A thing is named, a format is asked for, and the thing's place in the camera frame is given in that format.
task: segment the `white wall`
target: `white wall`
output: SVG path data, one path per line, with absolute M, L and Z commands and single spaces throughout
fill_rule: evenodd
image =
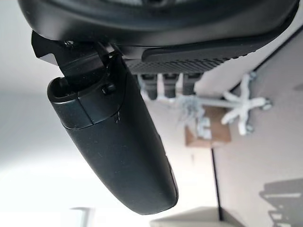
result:
M 125 208 L 94 175 L 46 95 L 1 94 L 0 226 L 41 226 L 41 218 L 33 219 L 35 215 L 51 217 L 49 226 L 57 226 L 60 212 L 71 207 L 96 207 L 99 224 L 148 226 L 154 218 L 216 206 L 210 151 L 186 149 L 176 116 L 156 105 L 148 103 L 174 169 L 180 199 L 167 212 L 143 217 Z M 3 224 L 7 219 L 11 225 Z

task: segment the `black plastic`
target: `black plastic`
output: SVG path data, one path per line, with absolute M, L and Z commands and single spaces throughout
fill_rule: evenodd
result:
M 268 33 L 299 0 L 196 0 L 149 10 L 102 0 L 19 0 L 32 29 L 51 40 L 168 46 Z
M 164 95 L 167 98 L 176 97 L 176 83 L 179 79 L 179 74 L 163 74 Z
M 195 83 L 201 79 L 202 75 L 203 73 L 184 73 L 182 94 L 185 96 L 195 95 Z
M 158 90 L 157 90 L 158 75 L 142 74 L 141 79 L 142 82 L 144 83 L 144 89 L 146 90 L 148 97 L 151 100 L 156 100 L 158 97 Z
M 120 56 L 110 59 L 107 73 L 78 93 L 55 79 L 48 97 L 81 154 L 125 206 L 144 215 L 167 210 L 178 190 L 135 78 Z

